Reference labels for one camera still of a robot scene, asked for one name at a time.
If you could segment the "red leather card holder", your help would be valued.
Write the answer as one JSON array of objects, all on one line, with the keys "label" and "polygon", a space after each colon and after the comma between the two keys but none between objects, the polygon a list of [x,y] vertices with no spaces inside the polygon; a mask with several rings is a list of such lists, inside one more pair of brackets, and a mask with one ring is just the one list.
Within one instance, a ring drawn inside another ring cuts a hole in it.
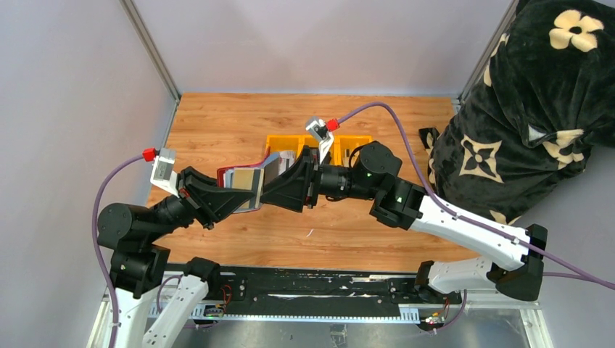
[{"label": "red leather card holder", "polygon": [[234,214],[259,210],[262,207],[260,197],[263,187],[287,171],[295,162],[296,154],[291,150],[266,152],[265,159],[251,165],[222,167],[217,170],[217,182],[227,189],[244,189],[255,194],[243,203]]}]

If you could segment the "gold striped card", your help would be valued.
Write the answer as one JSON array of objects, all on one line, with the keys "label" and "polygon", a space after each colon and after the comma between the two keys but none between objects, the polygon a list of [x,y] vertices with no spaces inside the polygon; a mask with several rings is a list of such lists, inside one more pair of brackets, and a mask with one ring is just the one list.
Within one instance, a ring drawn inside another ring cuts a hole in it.
[{"label": "gold striped card", "polygon": [[263,169],[238,168],[233,173],[232,188],[251,191],[255,196],[243,203],[236,213],[258,210],[263,186]]}]

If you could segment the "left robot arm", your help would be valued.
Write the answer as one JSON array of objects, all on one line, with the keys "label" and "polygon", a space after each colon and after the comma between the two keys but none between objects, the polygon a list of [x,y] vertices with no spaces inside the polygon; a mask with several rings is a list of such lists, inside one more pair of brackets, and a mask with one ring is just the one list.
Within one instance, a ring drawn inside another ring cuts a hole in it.
[{"label": "left robot arm", "polygon": [[197,303],[222,291],[220,265],[194,257],[186,263],[171,300],[146,326],[170,255],[169,249],[155,245],[156,240],[194,222],[211,229],[255,197],[249,189],[220,187],[192,167],[178,173],[172,187],[176,193],[152,207],[113,203],[97,216],[97,244],[113,251],[111,347],[173,346]]}]

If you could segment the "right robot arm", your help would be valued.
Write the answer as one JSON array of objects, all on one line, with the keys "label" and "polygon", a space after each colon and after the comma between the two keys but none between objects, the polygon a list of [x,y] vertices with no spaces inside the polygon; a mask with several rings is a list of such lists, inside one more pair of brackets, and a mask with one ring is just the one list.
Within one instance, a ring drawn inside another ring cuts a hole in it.
[{"label": "right robot arm", "polygon": [[377,141],[351,156],[351,166],[322,164],[316,151],[305,147],[288,170],[263,187],[260,200],[301,212],[320,196],[362,199],[372,203],[371,215],[385,226],[431,234],[476,252],[468,260],[422,262],[413,289],[422,302],[463,290],[496,290],[525,302],[539,297],[545,228],[503,225],[429,196],[399,177],[401,160]]}]

